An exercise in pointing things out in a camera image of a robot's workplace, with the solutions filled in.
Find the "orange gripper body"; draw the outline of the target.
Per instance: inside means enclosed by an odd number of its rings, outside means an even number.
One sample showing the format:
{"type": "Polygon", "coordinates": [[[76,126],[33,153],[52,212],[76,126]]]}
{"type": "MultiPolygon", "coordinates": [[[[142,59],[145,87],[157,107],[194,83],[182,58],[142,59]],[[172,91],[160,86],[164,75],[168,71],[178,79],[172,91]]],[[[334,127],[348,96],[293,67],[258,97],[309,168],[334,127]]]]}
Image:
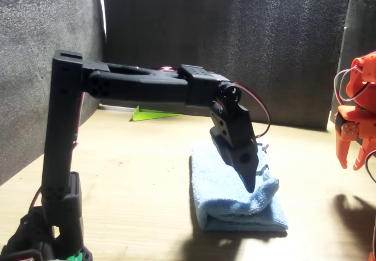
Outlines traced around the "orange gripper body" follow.
{"type": "Polygon", "coordinates": [[[335,129],[343,140],[375,139],[375,114],[357,106],[341,105],[335,115],[335,129]]]}

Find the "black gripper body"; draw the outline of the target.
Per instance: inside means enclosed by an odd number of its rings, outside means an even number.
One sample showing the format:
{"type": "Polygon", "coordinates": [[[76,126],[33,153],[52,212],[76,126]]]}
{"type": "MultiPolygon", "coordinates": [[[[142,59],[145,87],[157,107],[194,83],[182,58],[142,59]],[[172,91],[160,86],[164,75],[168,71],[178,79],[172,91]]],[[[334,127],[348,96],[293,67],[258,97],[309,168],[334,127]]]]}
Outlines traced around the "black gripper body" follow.
{"type": "Polygon", "coordinates": [[[255,145],[255,134],[248,110],[235,104],[214,103],[210,117],[214,126],[212,138],[224,140],[231,148],[240,149],[255,145]]]}

